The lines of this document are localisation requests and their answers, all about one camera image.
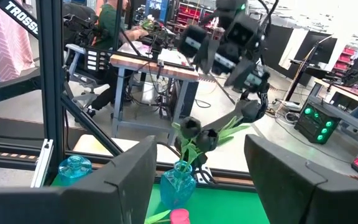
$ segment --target green shirt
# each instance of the green shirt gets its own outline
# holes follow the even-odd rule
[[[104,4],[101,7],[102,11],[99,15],[99,28],[106,29],[109,36],[105,38],[96,38],[94,47],[109,50],[114,44],[114,34],[116,33],[116,17],[117,11],[110,4]],[[121,27],[124,28],[123,20],[121,19]]]

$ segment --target teal vase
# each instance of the teal vase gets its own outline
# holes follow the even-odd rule
[[[160,195],[162,203],[170,210],[183,208],[196,189],[196,180],[191,176],[191,166],[184,170],[187,162],[179,161],[161,176]]]

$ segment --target black box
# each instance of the black box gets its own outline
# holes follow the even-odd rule
[[[325,144],[340,120],[321,104],[306,102],[294,128],[304,135],[309,142]]]

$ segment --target black pole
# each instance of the black pole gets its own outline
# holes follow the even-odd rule
[[[134,23],[134,11],[135,11],[135,0],[131,0],[131,8],[129,9],[128,29],[132,29],[132,23]]]
[[[307,56],[307,58],[305,59],[304,63],[301,62],[300,66],[300,71],[299,71],[299,75],[294,79],[293,83],[292,83],[292,86],[290,88],[290,91],[288,91],[288,94],[287,96],[285,97],[285,101],[290,101],[291,100],[291,97],[292,97],[292,94],[293,92],[295,91],[296,89],[296,86],[298,86],[298,83],[299,81],[301,80],[302,78],[302,75],[304,74],[304,72],[306,71],[306,69],[309,67],[309,64],[310,64],[310,60],[313,58],[314,54],[316,53],[316,50],[318,48],[318,44],[319,43],[316,43],[314,44],[313,48],[311,49],[310,51],[310,54],[309,56]]]
[[[50,171],[57,172],[64,158],[63,107],[63,39],[62,0],[38,1],[40,74],[45,138],[53,140]]]
[[[116,15],[116,31],[114,32],[114,45],[112,50],[118,50],[118,43],[119,43],[119,32],[121,29],[121,11],[122,11],[122,0],[117,1],[117,15]]]

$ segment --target pink object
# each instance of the pink object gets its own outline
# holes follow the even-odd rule
[[[32,67],[28,32],[0,9],[0,82],[17,78],[23,70]]]
[[[172,211],[170,219],[171,224],[190,224],[189,211],[184,208]]]

